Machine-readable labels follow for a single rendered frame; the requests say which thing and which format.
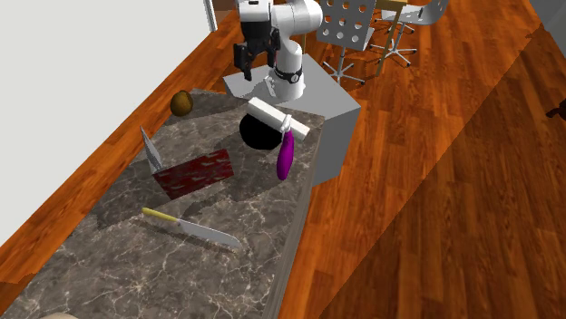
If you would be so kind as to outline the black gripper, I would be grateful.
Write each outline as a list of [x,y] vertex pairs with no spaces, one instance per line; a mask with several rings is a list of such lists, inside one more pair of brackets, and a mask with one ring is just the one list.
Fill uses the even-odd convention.
[[243,72],[244,79],[250,82],[253,61],[251,55],[267,52],[268,66],[276,66],[277,52],[281,48],[280,32],[279,29],[272,30],[270,21],[241,22],[240,26],[246,44],[233,44],[234,65]]

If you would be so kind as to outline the white rectangular block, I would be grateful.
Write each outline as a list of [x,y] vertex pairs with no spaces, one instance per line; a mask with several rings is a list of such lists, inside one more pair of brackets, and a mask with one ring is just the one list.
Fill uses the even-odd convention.
[[290,132],[293,138],[299,141],[305,139],[310,131],[308,126],[295,120],[291,114],[276,109],[258,97],[248,101],[247,114],[278,131],[282,136]]

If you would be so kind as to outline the black bowl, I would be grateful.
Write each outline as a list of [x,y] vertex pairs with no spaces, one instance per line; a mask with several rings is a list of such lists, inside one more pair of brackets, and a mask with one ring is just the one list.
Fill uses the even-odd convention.
[[257,118],[246,114],[239,123],[243,141],[255,150],[273,150],[282,141],[282,134]]

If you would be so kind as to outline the grey robot stand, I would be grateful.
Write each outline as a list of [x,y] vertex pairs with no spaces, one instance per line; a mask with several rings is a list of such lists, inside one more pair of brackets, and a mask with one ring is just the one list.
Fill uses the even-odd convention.
[[223,81],[226,93],[232,96],[257,96],[271,105],[325,118],[313,181],[316,186],[340,174],[361,107],[310,55],[303,56],[302,64],[306,88],[294,101],[280,101],[269,94],[264,82],[267,65],[254,68],[250,82],[241,72],[225,76]]

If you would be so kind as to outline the brown round fruit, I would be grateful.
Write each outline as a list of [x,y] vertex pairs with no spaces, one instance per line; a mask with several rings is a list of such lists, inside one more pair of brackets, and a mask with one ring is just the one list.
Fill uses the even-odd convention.
[[194,101],[191,95],[186,91],[179,91],[171,98],[171,113],[177,117],[183,117],[191,113]]

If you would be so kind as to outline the white perforated swivel chair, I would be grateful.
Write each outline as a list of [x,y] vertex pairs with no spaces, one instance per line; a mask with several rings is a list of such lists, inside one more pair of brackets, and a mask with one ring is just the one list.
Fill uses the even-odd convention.
[[345,71],[353,66],[349,64],[344,67],[346,49],[363,52],[369,42],[374,28],[370,22],[376,7],[376,0],[319,0],[318,1],[323,20],[317,30],[317,41],[332,44],[341,48],[337,68],[329,63],[323,64],[332,71],[331,76],[340,83],[342,78],[348,78],[360,82],[365,81],[345,74]]
[[[411,63],[402,55],[402,52],[412,52],[416,53],[416,48],[410,49],[399,49],[398,45],[400,43],[401,37],[404,34],[404,29],[409,24],[415,25],[431,25],[436,23],[445,12],[450,0],[430,0],[426,5],[409,5],[407,4],[400,14],[398,22],[396,24],[395,32],[390,44],[389,52],[385,56],[388,58],[392,54],[396,54],[406,62],[406,66],[410,66]],[[393,11],[381,10],[381,21],[393,22],[395,13]],[[372,44],[372,47],[379,49],[384,49],[384,46],[379,46]]]

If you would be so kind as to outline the wooden table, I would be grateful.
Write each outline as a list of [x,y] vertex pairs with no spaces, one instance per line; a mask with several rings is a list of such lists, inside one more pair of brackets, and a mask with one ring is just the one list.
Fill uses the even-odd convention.
[[393,11],[395,13],[394,20],[391,23],[391,30],[388,33],[382,55],[378,61],[375,76],[378,76],[383,68],[385,56],[389,52],[390,44],[395,32],[396,24],[402,13],[403,8],[407,5],[408,0],[376,0],[376,8],[381,10]]

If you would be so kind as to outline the red patterned open book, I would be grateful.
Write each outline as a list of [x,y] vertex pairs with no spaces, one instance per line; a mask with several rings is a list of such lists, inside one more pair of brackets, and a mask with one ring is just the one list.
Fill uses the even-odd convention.
[[196,159],[165,168],[159,152],[143,127],[140,127],[140,130],[151,174],[171,200],[204,189],[234,175],[226,149],[216,150]]

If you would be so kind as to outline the yellow handled kitchen knife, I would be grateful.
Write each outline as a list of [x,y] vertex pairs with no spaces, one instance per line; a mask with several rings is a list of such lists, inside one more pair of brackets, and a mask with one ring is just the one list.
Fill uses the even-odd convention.
[[228,247],[243,248],[243,245],[236,237],[218,231],[217,229],[204,227],[202,225],[195,224],[177,217],[173,217],[171,215],[150,208],[142,208],[141,212],[144,215],[153,216],[156,218],[161,218],[164,220],[175,222],[188,235],[199,237],[201,239],[206,239],[211,242],[222,244]]

